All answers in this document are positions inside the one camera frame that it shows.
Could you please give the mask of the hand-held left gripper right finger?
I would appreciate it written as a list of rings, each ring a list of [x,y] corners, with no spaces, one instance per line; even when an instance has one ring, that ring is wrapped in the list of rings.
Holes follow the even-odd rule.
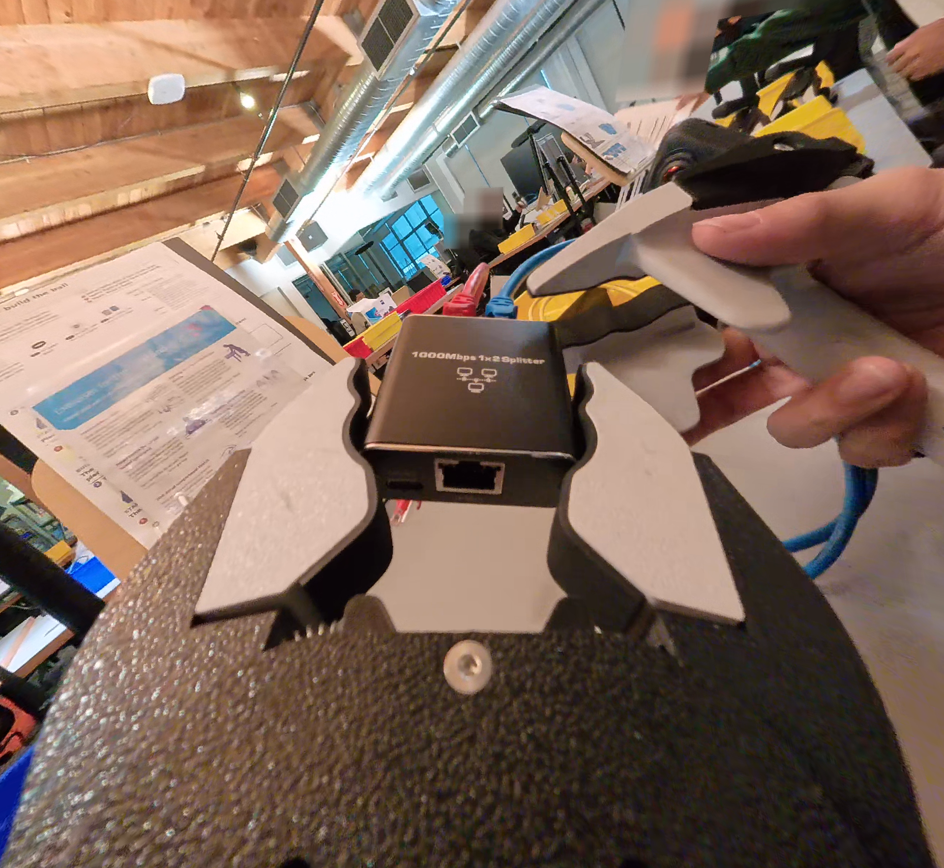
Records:
[[[564,477],[549,572],[592,629],[645,632],[661,613],[746,620],[689,446],[599,363],[578,372],[584,452]]]

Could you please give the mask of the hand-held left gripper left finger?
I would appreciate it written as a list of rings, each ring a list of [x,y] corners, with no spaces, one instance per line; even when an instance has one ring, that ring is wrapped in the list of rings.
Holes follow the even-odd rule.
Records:
[[[369,372],[348,357],[255,437],[195,605],[198,624],[277,612],[331,626],[393,560],[384,499],[361,450]]]

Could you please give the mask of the silver ventilation duct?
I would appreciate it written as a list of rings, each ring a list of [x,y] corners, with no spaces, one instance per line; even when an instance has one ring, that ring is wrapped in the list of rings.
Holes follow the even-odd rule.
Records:
[[[577,0],[496,0],[358,178],[362,195],[393,190],[478,110],[489,91]]]
[[[360,70],[343,92],[302,170],[285,181],[294,192],[270,233],[280,244],[297,234],[327,199],[360,144],[400,89],[432,54],[432,44],[467,0],[379,0],[358,39]]]

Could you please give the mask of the person's right hand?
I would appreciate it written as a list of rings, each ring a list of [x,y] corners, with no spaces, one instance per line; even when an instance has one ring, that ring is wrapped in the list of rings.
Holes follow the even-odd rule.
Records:
[[[699,222],[692,238],[718,260],[804,265],[821,284],[941,356],[942,224],[942,170],[912,167]],[[915,367],[868,355],[814,382],[735,329],[723,337],[723,357],[693,376],[701,417],[685,434],[689,444],[783,402],[767,430],[784,447],[835,441],[843,461],[868,469],[914,459],[928,396]]]

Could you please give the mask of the black network splitter box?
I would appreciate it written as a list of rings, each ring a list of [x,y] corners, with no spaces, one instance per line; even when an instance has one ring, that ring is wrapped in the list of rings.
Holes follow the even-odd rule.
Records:
[[[555,508],[582,443],[550,322],[414,315],[363,455],[385,500]]]

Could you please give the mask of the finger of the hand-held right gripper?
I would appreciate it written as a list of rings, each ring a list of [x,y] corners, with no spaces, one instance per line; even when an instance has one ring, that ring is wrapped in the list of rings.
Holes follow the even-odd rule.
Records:
[[[574,240],[527,278],[534,297],[591,289],[618,277],[621,258],[630,254],[636,234],[668,217],[690,210],[694,198],[674,182],[638,195]]]
[[[682,307],[640,329],[566,348],[563,359],[570,374],[586,362],[606,367],[684,434],[701,418],[693,375],[716,364],[724,353],[721,333],[702,321],[695,308]]]

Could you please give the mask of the blue plastic bin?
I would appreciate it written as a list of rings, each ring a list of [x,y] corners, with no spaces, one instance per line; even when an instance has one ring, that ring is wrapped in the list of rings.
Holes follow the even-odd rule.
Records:
[[[34,746],[29,745],[19,750],[13,758],[2,767],[1,860],[3,860],[6,855],[8,840],[22,802],[33,756]]]

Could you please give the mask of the red plastic bin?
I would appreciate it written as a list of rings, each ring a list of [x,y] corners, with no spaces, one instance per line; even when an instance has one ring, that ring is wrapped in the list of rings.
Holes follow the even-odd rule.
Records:
[[[442,280],[437,280],[417,290],[413,290],[411,286],[401,289],[394,296],[396,312],[401,316],[426,313],[445,296],[448,284],[447,278],[445,284]]]

